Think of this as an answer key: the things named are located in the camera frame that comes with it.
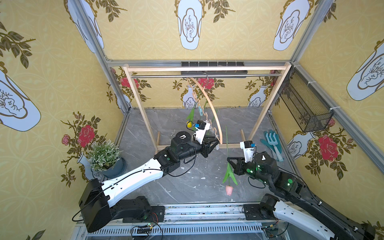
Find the pink artificial tulip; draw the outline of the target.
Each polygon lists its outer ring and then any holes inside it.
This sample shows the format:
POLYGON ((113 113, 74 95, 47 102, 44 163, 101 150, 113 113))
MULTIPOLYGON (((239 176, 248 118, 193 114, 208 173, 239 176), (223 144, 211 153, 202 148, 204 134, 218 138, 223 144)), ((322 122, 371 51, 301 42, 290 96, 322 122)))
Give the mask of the pink artificial tulip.
MULTIPOLYGON (((229 138, 228 138, 228 129, 226 127, 226 150, 227 150, 227 157, 229 157, 229 138)), ((235 178, 235 174, 233 172, 233 169, 229 162, 227 162, 227 170, 225 173, 225 177, 223 179, 223 184, 227 183, 226 185, 226 194, 227 196, 231 196, 233 194, 234 187, 231 186, 231 181, 237 186, 238 182, 235 178)))

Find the curved wooden clip hanger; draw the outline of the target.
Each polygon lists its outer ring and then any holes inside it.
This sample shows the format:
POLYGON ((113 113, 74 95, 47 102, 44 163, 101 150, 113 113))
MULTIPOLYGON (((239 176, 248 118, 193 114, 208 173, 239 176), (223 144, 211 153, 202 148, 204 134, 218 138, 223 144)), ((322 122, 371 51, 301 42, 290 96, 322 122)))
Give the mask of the curved wooden clip hanger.
POLYGON ((212 128, 216 128, 217 129, 218 136, 216 138, 219 139, 220 140, 220 144, 222 144, 223 143, 223 131, 222 131, 222 128, 221 128, 220 120, 218 118, 216 109, 215 109, 211 99, 209 98, 208 94, 205 91, 205 88, 202 87, 202 85, 195 78, 187 78, 187 82, 188 83, 194 82, 195 83, 195 87, 198 87, 201 90, 201 92, 204 95, 204 97, 206 98, 206 101, 207 101, 208 105, 210 106, 210 109, 211 109, 212 114, 214 116, 213 120, 215 120, 215 122, 216 122, 216 127, 212 126, 212 120, 208 117, 208 113, 205 112, 204 106, 200 103, 200 99, 197 97, 196 93, 193 92, 194 99, 197 101, 198 106, 202 107, 203 115, 206 117, 206 120, 208 121, 208 123, 211 124, 210 130, 212 130, 212 128))

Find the yellow artificial tulip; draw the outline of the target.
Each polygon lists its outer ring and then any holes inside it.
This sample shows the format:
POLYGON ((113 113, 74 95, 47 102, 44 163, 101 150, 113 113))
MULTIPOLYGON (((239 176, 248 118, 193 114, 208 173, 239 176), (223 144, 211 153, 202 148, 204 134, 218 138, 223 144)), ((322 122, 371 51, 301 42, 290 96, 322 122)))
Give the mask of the yellow artificial tulip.
POLYGON ((186 120, 187 120, 187 128, 188 129, 192 129, 192 127, 194 126, 194 116, 195 116, 195 108, 192 108, 189 115, 187 116, 186 120))

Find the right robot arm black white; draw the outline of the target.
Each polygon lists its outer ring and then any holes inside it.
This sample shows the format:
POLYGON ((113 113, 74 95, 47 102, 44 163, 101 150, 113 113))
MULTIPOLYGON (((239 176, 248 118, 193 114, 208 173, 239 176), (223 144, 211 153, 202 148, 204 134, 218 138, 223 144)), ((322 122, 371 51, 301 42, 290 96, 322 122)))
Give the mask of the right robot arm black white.
POLYGON ((373 240, 376 230, 357 223, 317 197, 308 185, 277 165, 267 152, 255 153, 253 160, 228 157, 234 174, 247 175, 268 186, 271 194, 261 201, 261 213, 285 221, 321 240, 373 240))

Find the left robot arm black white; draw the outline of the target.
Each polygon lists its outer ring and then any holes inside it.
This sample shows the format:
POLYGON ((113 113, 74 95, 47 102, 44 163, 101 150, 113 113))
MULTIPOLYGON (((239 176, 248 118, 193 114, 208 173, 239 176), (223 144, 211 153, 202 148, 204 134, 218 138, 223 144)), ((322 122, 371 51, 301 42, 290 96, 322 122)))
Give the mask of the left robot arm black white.
POLYGON ((219 142, 210 136, 198 141, 197 137, 181 131, 172 139, 170 146, 142 166, 102 183, 97 179, 89 181, 79 200, 88 233, 96 232, 116 219, 147 219, 152 213, 148 200, 143 196, 126 200, 125 196, 147 183, 171 175, 180 167, 181 160, 195 160, 198 154, 207 158, 219 142))

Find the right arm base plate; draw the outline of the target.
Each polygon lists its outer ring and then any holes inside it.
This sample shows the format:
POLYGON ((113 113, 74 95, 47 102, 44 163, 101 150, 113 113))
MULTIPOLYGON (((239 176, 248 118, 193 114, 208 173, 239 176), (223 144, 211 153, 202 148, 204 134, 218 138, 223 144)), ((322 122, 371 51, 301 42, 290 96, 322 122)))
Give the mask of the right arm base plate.
POLYGON ((246 220, 270 220, 269 210, 261 204, 245 204, 243 207, 246 220))

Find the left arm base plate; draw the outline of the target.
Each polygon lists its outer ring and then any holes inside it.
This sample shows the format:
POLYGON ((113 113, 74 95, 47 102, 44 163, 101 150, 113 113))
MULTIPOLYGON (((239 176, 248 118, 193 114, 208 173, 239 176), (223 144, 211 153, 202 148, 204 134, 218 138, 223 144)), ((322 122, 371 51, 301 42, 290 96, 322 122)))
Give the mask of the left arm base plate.
POLYGON ((123 223, 162 223, 165 218, 165 206, 151 206, 148 210, 135 210, 123 218, 123 223))

